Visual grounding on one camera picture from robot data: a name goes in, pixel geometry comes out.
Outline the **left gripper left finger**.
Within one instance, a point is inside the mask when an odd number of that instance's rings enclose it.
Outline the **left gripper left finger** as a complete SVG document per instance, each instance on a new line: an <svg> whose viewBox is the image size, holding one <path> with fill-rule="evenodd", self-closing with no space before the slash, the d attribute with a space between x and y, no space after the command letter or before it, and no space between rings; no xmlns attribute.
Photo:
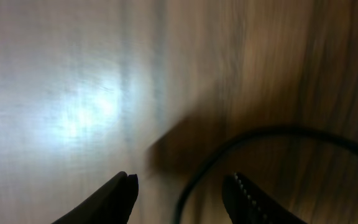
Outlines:
<svg viewBox="0 0 358 224"><path fill-rule="evenodd" d="M126 224L138 194L138 176L121 171L53 224Z"/></svg>

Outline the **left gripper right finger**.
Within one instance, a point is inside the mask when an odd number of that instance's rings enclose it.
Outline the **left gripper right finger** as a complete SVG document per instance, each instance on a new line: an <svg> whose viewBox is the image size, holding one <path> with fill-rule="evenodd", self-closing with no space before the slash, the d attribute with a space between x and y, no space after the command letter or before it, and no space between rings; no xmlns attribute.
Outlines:
<svg viewBox="0 0 358 224"><path fill-rule="evenodd" d="M224 177L222 200L233 224L305 224L241 173Z"/></svg>

